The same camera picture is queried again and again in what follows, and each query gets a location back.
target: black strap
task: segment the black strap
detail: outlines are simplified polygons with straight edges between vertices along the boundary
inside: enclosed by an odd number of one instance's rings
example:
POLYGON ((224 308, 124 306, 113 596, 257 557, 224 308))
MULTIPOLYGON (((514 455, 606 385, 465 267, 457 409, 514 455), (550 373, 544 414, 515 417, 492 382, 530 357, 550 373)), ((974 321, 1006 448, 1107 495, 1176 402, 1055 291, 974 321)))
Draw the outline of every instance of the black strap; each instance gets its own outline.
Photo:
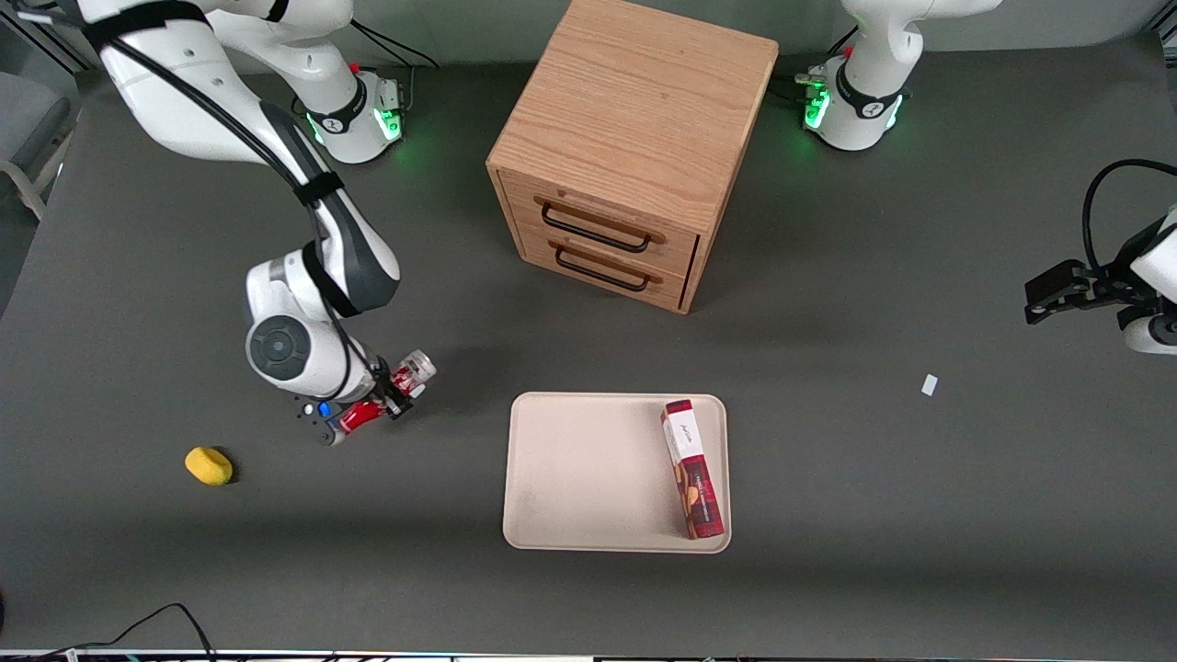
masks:
POLYGON ((282 20, 286 15, 286 7, 290 5, 290 0, 274 0, 274 6, 270 8, 270 13, 266 14, 266 20, 275 24, 282 20))
POLYGON ((899 90, 886 97, 871 97, 855 90, 855 86, 850 85, 850 79, 846 78, 846 62, 843 62, 838 67, 834 84, 838 88, 838 94, 855 107, 855 112, 862 119, 875 119, 882 115, 884 111, 891 107, 891 104, 895 104, 899 94, 903 94, 903 90, 899 90))
POLYGON ((357 80, 355 93, 346 106, 333 113, 317 113, 310 110, 307 113, 327 133, 346 133, 352 126, 352 120, 360 117, 365 108, 367 108, 367 85, 364 85, 363 80, 357 80))
POLYGON ((319 292, 322 292, 322 297, 327 299, 331 307, 335 309, 339 315, 355 317, 360 313, 352 305, 352 300, 347 298, 347 294, 339 289, 335 279, 327 273, 327 270, 322 269, 322 263, 319 262, 319 256, 314 252, 314 241, 310 241, 302 246, 302 266, 306 267, 306 273, 311 277, 314 286, 319 289, 319 292))
POLYGON ((113 16, 88 24, 81 28, 81 32, 95 51, 101 51, 102 46, 128 32, 165 27, 166 21, 178 20, 200 21, 208 25, 205 13, 192 2, 159 0, 127 7, 113 16))
POLYGON ((311 203, 315 200, 321 200, 330 196, 331 193, 339 191, 344 187, 344 180, 339 179, 339 176, 334 172, 320 172, 319 174, 311 178, 311 181, 299 186, 294 190, 294 196, 298 197, 302 206, 310 206, 311 203))

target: cabinet top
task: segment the cabinet top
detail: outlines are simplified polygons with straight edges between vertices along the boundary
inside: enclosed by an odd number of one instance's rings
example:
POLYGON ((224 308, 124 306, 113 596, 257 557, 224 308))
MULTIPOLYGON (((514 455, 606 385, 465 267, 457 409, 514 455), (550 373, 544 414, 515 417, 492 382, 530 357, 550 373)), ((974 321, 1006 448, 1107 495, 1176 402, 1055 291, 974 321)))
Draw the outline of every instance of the cabinet top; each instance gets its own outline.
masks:
POLYGON ((711 232, 776 59, 769 39, 572 0, 487 163, 711 232))

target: box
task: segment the box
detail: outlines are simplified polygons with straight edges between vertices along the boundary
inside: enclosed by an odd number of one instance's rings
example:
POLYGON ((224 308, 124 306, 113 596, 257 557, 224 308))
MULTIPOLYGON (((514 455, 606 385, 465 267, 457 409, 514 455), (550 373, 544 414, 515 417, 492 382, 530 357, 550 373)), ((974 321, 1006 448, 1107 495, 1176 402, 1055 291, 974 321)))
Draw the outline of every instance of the box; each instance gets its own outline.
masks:
POLYGON ((486 159, 519 257, 685 315, 777 44, 572 0, 486 159))
POLYGON ((678 400, 663 411, 663 432, 670 449, 674 481, 686 515, 686 531, 691 539, 710 538, 724 532, 719 502, 707 472, 707 459, 703 452, 703 437, 694 418, 691 400, 678 400))

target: green led light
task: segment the green led light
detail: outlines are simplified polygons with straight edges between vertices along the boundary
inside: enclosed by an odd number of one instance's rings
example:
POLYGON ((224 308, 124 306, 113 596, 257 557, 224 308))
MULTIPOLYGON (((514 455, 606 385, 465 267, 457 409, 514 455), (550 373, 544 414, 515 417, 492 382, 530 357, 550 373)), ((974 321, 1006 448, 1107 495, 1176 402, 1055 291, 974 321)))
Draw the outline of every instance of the green led light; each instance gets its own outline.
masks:
POLYGON ((311 113, 306 114, 306 123, 311 125, 311 131, 314 132, 314 141, 322 145, 322 135, 319 134, 319 127, 314 125, 314 120, 311 119, 311 113))
POLYGON ((830 92, 820 90, 818 95, 810 100, 805 108, 805 124, 810 128, 817 130, 825 119, 825 110, 830 107, 830 92))
POLYGON ((381 111, 380 108, 372 108, 372 114, 375 117, 377 124, 380 125, 380 131, 384 132, 384 137, 390 143, 400 138, 400 113, 397 111, 381 111))
POLYGON ((899 98, 895 100, 895 110, 891 111, 891 119, 886 120, 887 128, 895 126, 895 120, 896 118, 899 117, 899 106, 902 105, 903 105, 903 94, 899 94, 899 98))

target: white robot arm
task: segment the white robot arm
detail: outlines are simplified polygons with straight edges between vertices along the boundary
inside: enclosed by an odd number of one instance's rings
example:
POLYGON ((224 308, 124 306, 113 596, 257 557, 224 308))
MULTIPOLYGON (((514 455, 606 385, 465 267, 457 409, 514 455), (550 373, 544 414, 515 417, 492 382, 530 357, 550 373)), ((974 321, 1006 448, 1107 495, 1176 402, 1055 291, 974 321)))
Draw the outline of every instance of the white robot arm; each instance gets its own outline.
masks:
MULTIPOLYGON (((219 39, 275 66, 307 108, 319 113, 321 127, 333 137, 325 141, 328 151, 374 157, 392 141, 380 128, 381 108, 366 111, 373 102, 368 92, 379 91, 381 81, 354 75, 321 39, 350 19, 350 0, 294 7, 284 0, 80 0, 79 7, 87 24, 84 32, 155 141, 199 159, 267 163, 311 213, 314 241, 254 266, 246 277, 253 317, 246 355, 253 370, 271 384, 324 405, 363 403, 365 412, 394 415, 411 406, 424 379, 412 385, 411 396, 399 390, 387 363, 351 338, 338 320, 388 303, 400 282, 395 256, 294 118, 245 86, 219 39), (295 35, 306 41, 287 45, 295 35), (135 59, 126 47, 166 71, 153 73, 149 61, 135 59), (178 91, 177 81, 161 78, 168 72, 239 123, 260 146, 246 144, 178 91), (331 132, 332 121, 340 131, 331 132)), ((427 372, 425 379, 432 376, 432 365, 427 372)))
POLYGON ((860 37, 850 55, 834 55, 797 82, 811 86, 805 128, 846 151, 866 150, 895 124, 903 85, 924 53, 915 22, 969 16, 1002 0, 842 0, 860 37))
POLYGON ((1083 205, 1083 243, 1088 264, 1063 260, 1025 284, 1028 324, 1068 310, 1124 306, 1117 318, 1124 342, 1144 353, 1177 355, 1177 205, 1130 238, 1116 258, 1100 265, 1091 246, 1091 203, 1099 184, 1125 166, 1177 177, 1177 166, 1124 159, 1092 180, 1083 205))

